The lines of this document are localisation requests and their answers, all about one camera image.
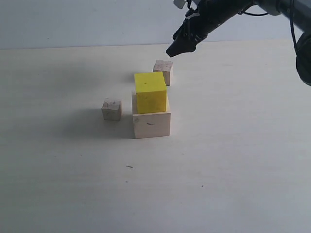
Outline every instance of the wooden cube face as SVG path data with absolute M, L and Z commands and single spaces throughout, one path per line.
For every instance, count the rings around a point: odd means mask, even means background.
M 173 62 L 157 60 L 153 68 L 153 72 L 163 72 L 166 86 L 171 85 L 173 77 Z
M 171 110 L 167 99 L 167 110 L 160 113 L 138 114 L 135 93 L 132 93 L 132 112 L 135 138 L 164 137 L 170 135 Z
M 167 88 L 162 72 L 135 74 L 137 113 L 166 111 Z
M 119 121 L 122 116 L 122 100 L 106 98 L 102 106 L 104 120 Z

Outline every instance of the white table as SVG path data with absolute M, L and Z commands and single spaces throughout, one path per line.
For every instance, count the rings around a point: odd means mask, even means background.
M 311 87 L 291 41 L 173 58 L 171 136 L 132 139 L 133 75 L 167 46 L 0 51 L 1 233 L 311 231 Z

